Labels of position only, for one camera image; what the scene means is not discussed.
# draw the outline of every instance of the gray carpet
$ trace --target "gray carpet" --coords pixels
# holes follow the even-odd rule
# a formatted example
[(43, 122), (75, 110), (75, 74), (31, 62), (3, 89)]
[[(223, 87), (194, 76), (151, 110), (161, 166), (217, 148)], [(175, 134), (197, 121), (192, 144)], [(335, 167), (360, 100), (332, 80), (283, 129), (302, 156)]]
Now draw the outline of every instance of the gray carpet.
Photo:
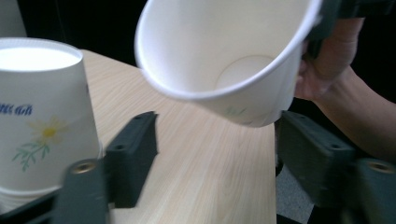
[[(0, 0), (0, 37), (26, 36), (17, 0)], [(284, 168), (276, 179), (276, 211), (295, 221), (306, 223), (313, 204)]]

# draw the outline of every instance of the cup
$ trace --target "cup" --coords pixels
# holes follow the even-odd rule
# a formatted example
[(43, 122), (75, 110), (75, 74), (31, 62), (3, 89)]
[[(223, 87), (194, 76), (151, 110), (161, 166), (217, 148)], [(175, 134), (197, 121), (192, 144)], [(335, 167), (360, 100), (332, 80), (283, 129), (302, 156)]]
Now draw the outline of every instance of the cup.
[(289, 108), (318, 0), (150, 0), (135, 55), (159, 92), (261, 127)]
[(2, 212), (59, 188), (70, 164), (100, 153), (82, 53), (0, 38)]

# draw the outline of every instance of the paper cup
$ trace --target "paper cup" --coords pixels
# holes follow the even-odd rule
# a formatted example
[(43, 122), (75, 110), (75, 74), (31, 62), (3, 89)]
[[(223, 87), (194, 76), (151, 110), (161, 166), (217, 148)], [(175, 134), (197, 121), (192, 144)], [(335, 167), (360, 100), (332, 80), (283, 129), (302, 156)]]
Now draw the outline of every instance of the paper cup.
[(6, 211), (59, 188), (70, 164), (100, 154), (82, 59), (66, 44), (0, 38), (0, 204)]
[(150, 0), (138, 65), (163, 94), (261, 127), (288, 109), (318, 0)]

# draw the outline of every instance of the person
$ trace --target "person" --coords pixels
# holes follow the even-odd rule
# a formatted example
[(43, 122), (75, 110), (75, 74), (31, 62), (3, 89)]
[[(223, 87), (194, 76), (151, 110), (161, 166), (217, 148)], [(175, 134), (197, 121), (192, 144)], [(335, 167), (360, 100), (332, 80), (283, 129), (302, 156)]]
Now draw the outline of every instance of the person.
[[(295, 97), (316, 105), (359, 149), (380, 160), (396, 162), (396, 104), (372, 90), (351, 67), (364, 21), (338, 20), (332, 35), (323, 41), (319, 56), (303, 55)], [(396, 54), (385, 55), (391, 56), (396, 62)]]

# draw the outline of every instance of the table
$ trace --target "table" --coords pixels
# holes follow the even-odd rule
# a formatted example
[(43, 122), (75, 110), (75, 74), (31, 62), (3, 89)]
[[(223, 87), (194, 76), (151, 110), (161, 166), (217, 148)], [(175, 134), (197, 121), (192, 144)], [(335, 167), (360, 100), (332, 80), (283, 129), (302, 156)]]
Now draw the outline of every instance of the table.
[(132, 117), (155, 111), (159, 155), (137, 207), (113, 223), (276, 223), (273, 125), (247, 128), (156, 92), (139, 69), (83, 50), (106, 147)]

